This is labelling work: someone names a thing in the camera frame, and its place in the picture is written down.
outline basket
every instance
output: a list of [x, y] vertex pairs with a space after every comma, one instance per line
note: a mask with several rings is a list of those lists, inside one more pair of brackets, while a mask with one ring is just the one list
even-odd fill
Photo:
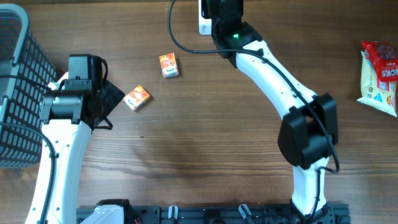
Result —
[[[47, 85], [55, 67], [29, 30], [29, 18], [15, 4], [0, 4], [0, 75]], [[0, 121], [40, 131], [40, 101], [46, 90], [23, 80], [0, 78]], [[41, 138], [31, 131], [0, 126], [0, 167], [23, 168], [40, 161]]]

